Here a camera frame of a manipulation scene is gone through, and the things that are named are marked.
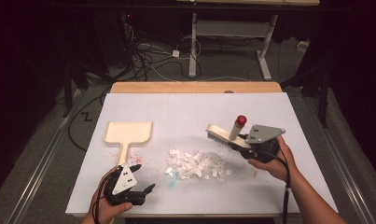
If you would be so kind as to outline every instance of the metal rail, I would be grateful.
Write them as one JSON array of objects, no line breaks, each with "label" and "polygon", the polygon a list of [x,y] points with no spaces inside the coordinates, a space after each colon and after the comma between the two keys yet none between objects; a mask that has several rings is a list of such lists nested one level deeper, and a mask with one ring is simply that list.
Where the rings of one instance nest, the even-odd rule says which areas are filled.
[{"label": "metal rail", "polygon": [[313,100],[311,98],[306,98],[305,102],[313,115],[313,120],[317,123],[317,126],[320,128],[322,135],[325,137],[328,145],[327,150],[329,152],[329,157],[332,159],[332,162],[335,165],[336,172],[338,173],[340,180],[344,185],[345,191],[347,192],[348,197],[350,198],[360,221],[364,224],[375,224],[376,221],[374,220],[374,217],[367,206],[361,189],[352,177],[329,131],[326,128],[323,128],[321,121],[315,115],[317,113],[317,110],[315,104],[313,103]]},{"label": "metal rail", "polygon": [[31,175],[30,180],[28,181],[27,186],[25,187],[24,192],[19,198],[19,201],[16,203],[15,208],[13,209],[10,216],[5,221],[5,224],[8,223],[21,223],[22,219],[24,218],[25,213],[28,210],[28,207],[31,204],[39,186],[45,177],[45,174],[53,160],[53,157],[57,151],[57,146],[59,141],[63,135],[65,127],[68,126],[69,122],[71,122],[71,118],[77,112],[77,107],[80,105],[81,101],[83,100],[84,91],[78,90],[75,94],[75,105],[72,107],[71,113],[68,117],[64,118],[61,122],[59,128],[56,130],[55,134],[52,136],[48,147],[42,159],[40,160],[39,164],[36,166],[34,173]]}]

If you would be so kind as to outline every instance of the white paper scrap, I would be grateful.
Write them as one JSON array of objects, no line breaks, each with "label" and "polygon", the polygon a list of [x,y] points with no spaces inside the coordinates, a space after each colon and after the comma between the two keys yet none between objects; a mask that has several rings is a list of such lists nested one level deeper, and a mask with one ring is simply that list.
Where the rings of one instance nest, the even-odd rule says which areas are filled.
[{"label": "white paper scrap", "polygon": [[[170,157],[166,158],[167,163],[171,166],[165,171],[166,174],[174,177],[173,170],[177,171],[178,176],[182,179],[190,179],[192,175],[202,178],[203,173],[210,173],[217,181],[224,182],[225,174],[231,175],[231,170],[226,170],[226,162],[221,159],[221,156],[214,152],[203,153],[198,151],[196,153],[181,153],[179,149],[170,149]],[[204,178],[209,180],[210,175],[204,175]]]}]

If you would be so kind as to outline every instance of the red cap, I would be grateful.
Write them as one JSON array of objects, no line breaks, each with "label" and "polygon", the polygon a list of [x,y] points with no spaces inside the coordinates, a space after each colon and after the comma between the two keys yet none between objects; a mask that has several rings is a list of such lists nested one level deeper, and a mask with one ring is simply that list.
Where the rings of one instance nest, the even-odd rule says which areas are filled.
[{"label": "red cap", "polygon": [[244,115],[240,115],[237,117],[236,122],[240,126],[244,126],[246,124],[246,117]]}]

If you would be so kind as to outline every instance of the table leg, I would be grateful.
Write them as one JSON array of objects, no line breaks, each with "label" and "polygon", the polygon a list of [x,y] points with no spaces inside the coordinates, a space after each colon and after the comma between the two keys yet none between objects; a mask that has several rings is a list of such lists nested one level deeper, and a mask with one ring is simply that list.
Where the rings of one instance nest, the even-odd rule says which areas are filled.
[{"label": "table leg", "polygon": [[264,39],[263,49],[257,51],[260,69],[266,81],[272,80],[272,76],[270,75],[269,67],[267,66],[266,59],[264,57],[266,56],[267,49],[269,48],[270,41],[272,40],[272,32],[274,31],[277,18],[278,18],[278,15],[272,16],[272,20],[270,21],[270,24],[269,24],[269,27],[267,29],[267,33]]},{"label": "table leg", "polygon": [[197,37],[197,13],[193,13],[193,19],[191,22],[191,48],[190,48],[190,61],[188,66],[188,76],[195,77],[196,76],[196,60],[197,60],[197,53],[196,53],[196,37]]}]

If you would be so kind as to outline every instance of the table surface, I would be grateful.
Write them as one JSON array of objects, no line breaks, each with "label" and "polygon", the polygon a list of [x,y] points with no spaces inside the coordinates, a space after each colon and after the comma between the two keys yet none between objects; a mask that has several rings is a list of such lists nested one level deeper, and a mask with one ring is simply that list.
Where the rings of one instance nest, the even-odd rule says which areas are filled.
[{"label": "table surface", "polygon": [[[225,91],[235,93],[223,94]],[[255,123],[285,128],[284,138],[293,148],[298,167],[304,167],[301,171],[306,178],[337,210],[289,99],[277,83],[120,82],[105,98],[66,213],[84,216],[102,175],[117,163],[118,146],[109,146],[103,140],[107,122],[153,121],[151,139],[129,149],[128,163],[143,164],[134,173],[139,182],[136,190],[152,183],[156,187],[143,206],[134,207],[122,214],[124,217],[281,216],[285,183],[255,169],[239,153],[206,136],[204,130],[209,123],[228,129],[239,114],[248,117],[242,133],[249,132]],[[166,158],[169,149],[176,148],[182,153],[221,155],[232,174],[223,183],[197,176],[171,179],[164,173]],[[299,213],[293,195],[288,210]]]}]

